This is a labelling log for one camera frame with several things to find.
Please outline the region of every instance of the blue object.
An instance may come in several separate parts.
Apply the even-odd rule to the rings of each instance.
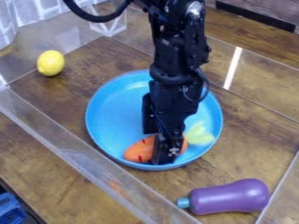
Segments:
[[[172,164],[139,164],[124,160],[127,148],[147,135],[143,134],[141,102],[148,93],[148,70],[133,71],[116,77],[95,93],[87,108],[88,133],[100,149],[123,165],[148,171],[164,171],[187,165],[197,159],[216,143],[223,117],[220,105],[212,93],[200,103],[197,113],[185,119],[185,130],[201,122],[215,141],[205,145],[189,145]]]
[[[21,224],[24,218],[25,212],[15,196],[9,192],[0,194],[0,223]]]

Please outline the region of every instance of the toy eggplant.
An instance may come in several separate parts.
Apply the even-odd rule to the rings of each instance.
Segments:
[[[193,189],[188,198],[177,199],[179,208],[195,214],[253,212],[268,203],[267,185],[256,178],[241,179],[225,185]]]

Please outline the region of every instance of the wooden table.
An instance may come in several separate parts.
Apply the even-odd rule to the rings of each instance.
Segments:
[[[296,36],[216,10],[209,10],[207,21],[207,33],[212,37],[298,66]],[[115,38],[124,40],[125,34],[119,35]],[[215,63],[219,61],[220,64],[220,59],[216,55]],[[67,55],[67,67],[60,76],[47,79],[33,71],[11,83],[11,89],[97,148],[84,124],[89,98],[111,78],[148,68],[151,61],[151,56],[131,46],[112,38],[99,38]],[[217,68],[207,68],[207,71],[209,75],[215,74],[212,82],[216,85],[212,85],[211,90],[217,96],[224,115],[223,132],[215,147],[197,161],[172,171],[147,172],[124,167],[169,201],[185,196],[195,187],[221,185],[243,178],[263,179],[272,192],[296,153],[298,107],[279,108],[279,103],[263,101],[253,94],[241,95],[243,87],[259,87],[257,80],[249,85],[248,80],[240,80],[235,89],[224,90]],[[265,68],[257,71],[265,80],[272,79]],[[281,82],[290,84],[287,89],[291,94],[296,86],[283,77]],[[0,130],[4,133],[1,177],[49,223],[141,222],[7,117],[1,115],[0,119]],[[257,216],[259,213],[220,213],[196,219],[203,223],[252,223]]]

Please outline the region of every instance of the toy lemon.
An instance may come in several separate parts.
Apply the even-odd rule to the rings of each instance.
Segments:
[[[64,57],[57,51],[45,51],[36,62],[37,70],[45,76],[53,76],[60,73],[64,68]]]

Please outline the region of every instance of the orange carrot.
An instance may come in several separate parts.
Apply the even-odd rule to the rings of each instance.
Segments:
[[[153,156],[155,136],[149,136],[135,144],[132,144],[125,150],[124,159],[136,163],[148,163]],[[183,154],[187,150],[187,139],[183,139],[181,151]]]

